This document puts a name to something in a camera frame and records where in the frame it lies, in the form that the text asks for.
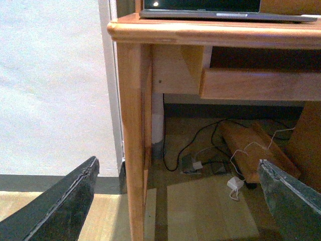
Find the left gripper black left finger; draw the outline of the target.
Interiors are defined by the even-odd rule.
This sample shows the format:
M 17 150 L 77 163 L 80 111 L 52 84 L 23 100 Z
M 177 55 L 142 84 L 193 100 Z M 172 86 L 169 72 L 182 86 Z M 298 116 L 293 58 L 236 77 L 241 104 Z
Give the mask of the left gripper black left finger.
M 98 174 L 99 160 L 92 156 L 1 221 L 1 240 L 78 240 Z

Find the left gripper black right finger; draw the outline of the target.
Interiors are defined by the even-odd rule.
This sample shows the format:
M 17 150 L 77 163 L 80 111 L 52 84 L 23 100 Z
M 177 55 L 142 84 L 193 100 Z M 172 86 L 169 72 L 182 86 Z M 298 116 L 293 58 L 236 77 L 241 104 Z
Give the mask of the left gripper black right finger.
M 320 240 L 320 193 L 268 160 L 258 166 L 266 204 L 284 240 Z

